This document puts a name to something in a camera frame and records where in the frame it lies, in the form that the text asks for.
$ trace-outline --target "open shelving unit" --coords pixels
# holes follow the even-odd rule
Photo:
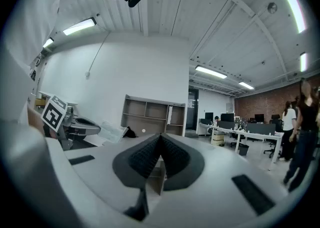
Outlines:
[[[171,122],[167,124],[170,106],[172,106]],[[185,108],[186,105],[184,103],[165,102],[126,95],[121,126],[130,127],[138,137],[156,133],[182,136]]]

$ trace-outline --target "black shirt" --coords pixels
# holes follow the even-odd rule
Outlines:
[[[318,103],[313,102],[311,106],[308,106],[305,102],[302,102],[299,108],[303,119],[301,123],[301,129],[305,131],[317,131],[318,126],[316,118],[319,111]]]

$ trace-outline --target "jeans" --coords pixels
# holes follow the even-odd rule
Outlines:
[[[298,174],[290,184],[289,192],[297,188],[303,181],[312,160],[312,156],[316,146],[316,139],[316,131],[300,131],[293,159],[290,163],[289,170],[284,178],[284,182],[287,183],[289,179],[295,175],[297,169],[300,168]]]
[[[284,135],[282,137],[283,147],[281,157],[285,158],[286,161],[289,161],[294,156],[296,140],[294,140],[293,142],[289,141],[289,138],[292,135],[293,131],[293,129],[283,131]]]

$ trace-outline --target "white ceiling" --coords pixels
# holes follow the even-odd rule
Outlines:
[[[277,5],[274,14],[267,10],[270,2]],[[50,36],[53,47],[105,31],[185,38],[191,46],[190,85],[245,96],[250,92],[238,84],[241,81],[254,86],[254,92],[261,92],[320,72],[316,20],[306,2],[299,3],[308,27],[302,33],[298,33],[287,0],[142,0],[134,8],[124,0],[61,0]],[[62,33],[90,17],[95,18],[96,26],[68,37]],[[299,72],[302,52],[308,53],[311,63],[304,74]],[[196,65],[228,77],[219,79],[196,72]]]

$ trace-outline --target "doorway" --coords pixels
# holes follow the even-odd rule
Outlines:
[[[185,129],[194,132],[198,123],[198,96],[198,89],[189,88]]]

